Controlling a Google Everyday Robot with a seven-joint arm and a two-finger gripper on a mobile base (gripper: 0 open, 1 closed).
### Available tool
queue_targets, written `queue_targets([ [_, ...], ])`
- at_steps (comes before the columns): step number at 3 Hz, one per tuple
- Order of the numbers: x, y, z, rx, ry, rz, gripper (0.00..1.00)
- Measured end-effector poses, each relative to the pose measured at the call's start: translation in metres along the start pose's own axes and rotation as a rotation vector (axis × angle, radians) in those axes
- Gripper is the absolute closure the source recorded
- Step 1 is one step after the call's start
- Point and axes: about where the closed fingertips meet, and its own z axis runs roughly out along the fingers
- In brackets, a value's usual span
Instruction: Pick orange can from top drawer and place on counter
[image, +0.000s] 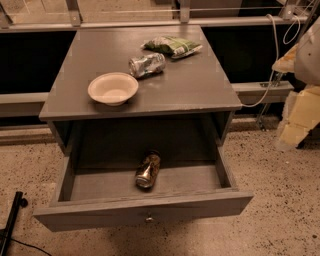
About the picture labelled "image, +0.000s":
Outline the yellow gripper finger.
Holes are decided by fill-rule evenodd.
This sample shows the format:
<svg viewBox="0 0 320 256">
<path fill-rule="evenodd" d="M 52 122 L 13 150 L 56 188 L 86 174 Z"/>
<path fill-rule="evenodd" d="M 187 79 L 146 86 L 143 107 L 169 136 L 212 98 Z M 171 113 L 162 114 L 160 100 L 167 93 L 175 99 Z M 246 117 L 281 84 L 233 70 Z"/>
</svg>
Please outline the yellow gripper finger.
<svg viewBox="0 0 320 256">
<path fill-rule="evenodd" d="M 297 48 L 298 45 L 295 44 L 289 51 L 287 51 L 272 65 L 272 69 L 280 73 L 294 73 Z"/>
<path fill-rule="evenodd" d="M 282 120 L 277 128 L 275 147 L 288 151 L 297 147 L 320 123 L 320 86 L 307 85 L 286 98 Z"/>
</svg>

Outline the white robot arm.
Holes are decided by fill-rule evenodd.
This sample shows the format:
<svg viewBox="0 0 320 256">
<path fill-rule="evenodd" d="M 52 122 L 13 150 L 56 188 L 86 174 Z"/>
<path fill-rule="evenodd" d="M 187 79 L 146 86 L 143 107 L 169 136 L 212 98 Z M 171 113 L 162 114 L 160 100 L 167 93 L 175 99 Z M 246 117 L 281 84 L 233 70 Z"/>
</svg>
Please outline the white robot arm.
<svg viewBox="0 0 320 256">
<path fill-rule="evenodd" d="M 293 73 L 306 84 L 299 93 L 289 93 L 283 120 L 278 126 L 275 146 L 279 151 L 288 151 L 320 124 L 320 17 L 299 42 L 273 64 L 272 70 Z"/>
</svg>

